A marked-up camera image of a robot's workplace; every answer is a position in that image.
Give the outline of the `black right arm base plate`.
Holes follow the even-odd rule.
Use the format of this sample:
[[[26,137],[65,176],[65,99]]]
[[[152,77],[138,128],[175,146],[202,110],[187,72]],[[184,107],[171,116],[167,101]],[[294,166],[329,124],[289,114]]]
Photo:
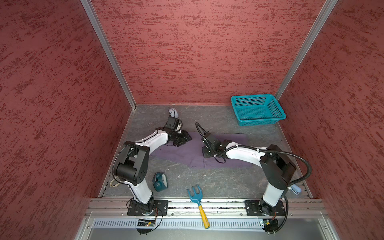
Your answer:
[[[247,216],[282,217],[286,214],[286,208],[282,201],[272,207],[263,200],[246,200],[245,209]]]

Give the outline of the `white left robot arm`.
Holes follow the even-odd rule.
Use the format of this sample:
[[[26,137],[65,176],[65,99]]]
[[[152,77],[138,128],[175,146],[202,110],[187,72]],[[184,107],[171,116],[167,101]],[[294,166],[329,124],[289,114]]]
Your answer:
[[[128,186],[134,204],[143,214],[151,214],[155,207],[153,192],[146,181],[150,154],[168,143],[180,147],[191,140],[192,137],[185,130],[157,128],[142,140],[124,143],[114,160],[112,174],[119,184]]]

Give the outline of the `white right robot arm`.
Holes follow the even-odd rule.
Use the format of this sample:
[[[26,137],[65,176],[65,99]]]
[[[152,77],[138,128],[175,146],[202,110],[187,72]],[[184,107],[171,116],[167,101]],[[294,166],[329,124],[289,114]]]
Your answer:
[[[297,168],[288,157],[288,153],[281,151],[276,145],[256,148],[230,141],[208,139],[202,139],[202,141],[205,144],[203,148],[205,158],[223,158],[225,161],[235,159],[263,169],[268,185],[256,209],[264,216],[274,215],[280,199],[292,185],[296,185],[292,180]]]

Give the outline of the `purple trousers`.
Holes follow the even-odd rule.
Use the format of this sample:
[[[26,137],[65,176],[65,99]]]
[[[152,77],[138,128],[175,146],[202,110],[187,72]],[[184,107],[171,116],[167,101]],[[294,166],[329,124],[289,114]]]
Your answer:
[[[180,147],[171,144],[163,145],[151,153],[152,156],[169,160],[172,162],[186,165],[193,169],[218,169],[218,168],[249,168],[251,163],[247,163],[237,159],[220,160],[217,162],[214,158],[205,159],[203,156],[203,147],[205,145],[201,141],[201,136],[197,132],[189,132],[192,137]]]

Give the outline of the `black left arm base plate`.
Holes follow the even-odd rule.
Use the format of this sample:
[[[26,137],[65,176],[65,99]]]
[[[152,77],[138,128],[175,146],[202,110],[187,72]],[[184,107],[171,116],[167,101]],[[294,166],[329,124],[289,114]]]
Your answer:
[[[128,216],[166,216],[168,211],[168,200],[155,200],[150,199],[147,204],[130,200],[127,202],[127,215]]]

